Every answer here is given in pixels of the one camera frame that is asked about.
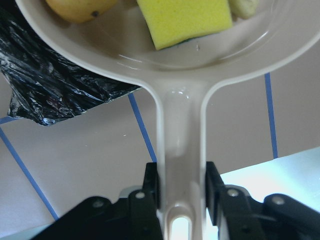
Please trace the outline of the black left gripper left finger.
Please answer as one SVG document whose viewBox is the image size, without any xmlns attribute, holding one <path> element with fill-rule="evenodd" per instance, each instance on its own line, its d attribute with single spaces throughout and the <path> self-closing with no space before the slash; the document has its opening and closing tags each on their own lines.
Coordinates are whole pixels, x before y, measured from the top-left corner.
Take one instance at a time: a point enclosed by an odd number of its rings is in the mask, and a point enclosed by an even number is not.
<svg viewBox="0 0 320 240">
<path fill-rule="evenodd" d="M 76 205 L 35 240 L 161 240 L 157 217 L 157 164 L 146 164 L 141 189 L 112 203 L 92 196 Z"/>
</svg>

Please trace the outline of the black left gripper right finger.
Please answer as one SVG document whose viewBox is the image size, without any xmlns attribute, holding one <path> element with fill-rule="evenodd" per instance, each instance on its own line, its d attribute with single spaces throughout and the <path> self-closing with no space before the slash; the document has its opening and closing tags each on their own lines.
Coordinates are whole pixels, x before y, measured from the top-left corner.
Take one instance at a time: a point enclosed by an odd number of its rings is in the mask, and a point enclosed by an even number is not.
<svg viewBox="0 0 320 240">
<path fill-rule="evenodd" d="M 280 193 L 254 200 L 237 185 L 226 185 L 212 161 L 206 163 L 206 207 L 220 240 L 318 240 L 320 214 Z"/>
</svg>

